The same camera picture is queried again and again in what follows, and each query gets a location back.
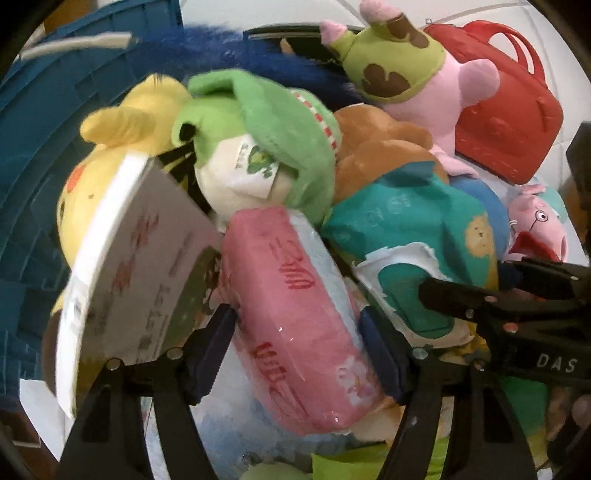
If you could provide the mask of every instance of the label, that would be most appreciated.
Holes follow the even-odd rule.
[[[203,168],[238,193],[267,199],[279,162],[261,149],[250,135],[228,138],[217,144]]]

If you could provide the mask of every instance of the blue container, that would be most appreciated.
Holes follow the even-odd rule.
[[[178,0],[123,0],[44,41],[105,31],[142,38],[178,25]],[[92,149],[80,123],[119,103],[149,68],[134,60],[133,48],[79,50],[16,62],[0,85],[0,408],[3,395],[6,405],[18,398],[19,376],[39,378],[35,351],[67,282],[56,204],[69,173]]]

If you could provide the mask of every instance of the brown plush toy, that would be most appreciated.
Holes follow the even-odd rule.
[[[334,203],[411,162],[435,162],[435,174],[449,184],[447,173],[429,152],[433,139],[424,128],[398,122],[382,109],[363,103],[338,110],[335,118],[343,140],[337,156]]]

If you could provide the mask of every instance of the red bag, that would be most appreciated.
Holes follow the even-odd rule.
[[[496,175],[527,183],[544,161],[562,126],[558,100],[545,82],[544,68],[534,47],[506,25],[476,20],[463,28],[431,24],[426,29],[457,61],[489,59],[499,69],[501,86],[488,100],[464,109],[456,126],[456,149]],[[504,34],[517,52],[517,61],[489,44]],[[530,53],[534,73],[516,38]]]

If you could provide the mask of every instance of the green hat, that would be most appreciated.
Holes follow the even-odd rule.
[[[335,24],[325,25],[323,29],[330,29]],[[446,58],[443,45],[414,28],[402,13],[370,22],[359,34],[344,30],[334,41],[331,37],[323,32],[323,43],[342,62],[347,76],[364,96],[380,103],[414,97]]]
[[[182,145],[192,125],[197,167],[222,140],[250,134],[260,149],[295,172],[285,206],[317,225],[332,204],[341,133],[334,115],[310,92],[290,90],[238,69],[192,77],[191,100],[179,113],[172,140]]]

